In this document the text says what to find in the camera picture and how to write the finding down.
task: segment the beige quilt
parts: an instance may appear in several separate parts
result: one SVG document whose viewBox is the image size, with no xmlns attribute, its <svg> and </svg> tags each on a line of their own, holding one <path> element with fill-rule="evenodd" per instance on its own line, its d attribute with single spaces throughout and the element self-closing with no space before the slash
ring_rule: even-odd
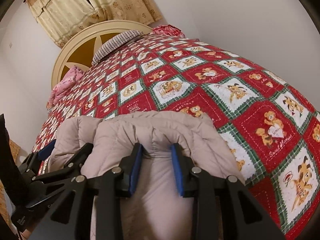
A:
<svg viewBox="0 0 320 240">
<path fill-rule="evenodd" d="M 85 143 L 93 151 L 81 169 L 87 178 L 100 176 L 130 155 L 133 145 L 145 148 L 136 193 L 121 200 L 125 240 L 185 240 L 192 227 L 192 198 L 178 195 L 170 145 L 179 143 L 183 154 L 211 175 L 244 178 L 227 144 L 206 115 L 195 118 L 173 111 L 135 112 L 104 120 L 88 116 L 65 120 L 58 129 L 49 171 L 61 169 Z M 91 240 L 95 239 L 95 209 Z"/>
</svg>

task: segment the striped pillow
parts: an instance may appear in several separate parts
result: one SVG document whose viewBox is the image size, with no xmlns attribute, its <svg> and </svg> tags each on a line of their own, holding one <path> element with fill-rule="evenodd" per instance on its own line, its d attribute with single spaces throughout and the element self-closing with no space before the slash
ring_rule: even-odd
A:
<svg viewBox="0 0 320 240">
<path fill-rule="evenodd" d="M 132 39 L 140 35 L 143 35 L 143 32 L 130 30 L 114 36 L 113 38 L 105 42 L 100 47 L 100 49 L 98 49 L 97 52 L 94 54 L 92 59 L 92 66 L 97 64 L 102 58 L 113 52 L 115 49 L 119 48 L 120 46 L 126 44 L 127 42 L 131 41 Z"/>
</svg>

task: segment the bedspread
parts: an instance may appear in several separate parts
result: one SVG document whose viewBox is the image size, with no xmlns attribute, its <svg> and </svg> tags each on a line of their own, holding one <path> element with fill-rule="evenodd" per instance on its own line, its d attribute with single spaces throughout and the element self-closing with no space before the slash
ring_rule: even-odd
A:
<svg viewBox="0 0 320 240">
<path fill-rule="evenodd" d="M 294 239 L 319 204 L 320 114 L 286 81 L 207 43 L 148 35 L 91 68 L 49 114 L 34 151 L 73 116 L 207 113 L 250 191 Z"/>
</svg>

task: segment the wooden furniture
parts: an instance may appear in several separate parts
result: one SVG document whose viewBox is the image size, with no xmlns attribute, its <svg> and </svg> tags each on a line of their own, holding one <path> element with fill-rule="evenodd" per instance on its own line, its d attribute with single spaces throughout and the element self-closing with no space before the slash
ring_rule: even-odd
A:
<svg viewBox="0 0 320 240">
<path fill-rule="evenodd" d="M 94 53 L 102 44 L 127 30 L 137 30 L 149 34 L 152 28 L 133 21 L 111 20 L 97 23 L 77 33 L 63 47 L 54 64 L 51 88 L 58 84 L 73 66 L 87 71 L 91 67 Z"/>
</svg>

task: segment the pink bedding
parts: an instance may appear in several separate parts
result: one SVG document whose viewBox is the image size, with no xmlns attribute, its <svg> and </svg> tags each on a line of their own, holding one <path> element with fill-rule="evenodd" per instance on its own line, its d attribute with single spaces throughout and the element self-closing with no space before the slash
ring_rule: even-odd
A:
<svg viewBox="0 0 320 240">
<path fill-rule="evenodd" d="M 71 68 L 66 75 L 64 76 L 63 80 L 55 85 L 52 89 L 49 101 L 47 103 L 47 108 L 53 107 L 57 104 L 64 96 L 66 96 L 69 90 L 84 76 L 84 72 L 74 66 Z"/>
</svg>

